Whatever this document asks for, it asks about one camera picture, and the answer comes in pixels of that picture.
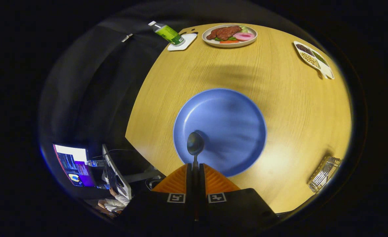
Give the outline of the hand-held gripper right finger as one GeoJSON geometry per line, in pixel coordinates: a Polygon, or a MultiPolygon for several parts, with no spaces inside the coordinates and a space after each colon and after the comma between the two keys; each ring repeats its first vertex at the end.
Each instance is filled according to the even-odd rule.
{"type": "Polygon", "coordinates": [[[259,236],[278,224],[278,216],[253,188],[239,188],[206,164],[200,164],[200,177],[206,236],[259,236]]]}

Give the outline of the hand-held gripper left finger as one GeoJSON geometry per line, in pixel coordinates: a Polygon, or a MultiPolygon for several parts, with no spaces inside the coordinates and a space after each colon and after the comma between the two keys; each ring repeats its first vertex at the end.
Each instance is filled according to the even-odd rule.
{"type": "Polygon", "coordinates": [[[191,183],[186,179],[191,167],[185,164],[177,169],[182,174],[184,192],[149,191],[132,198],[116,219],[124,236],[183,236],[189,232],[192,199],[188,191],[191,183]]]}

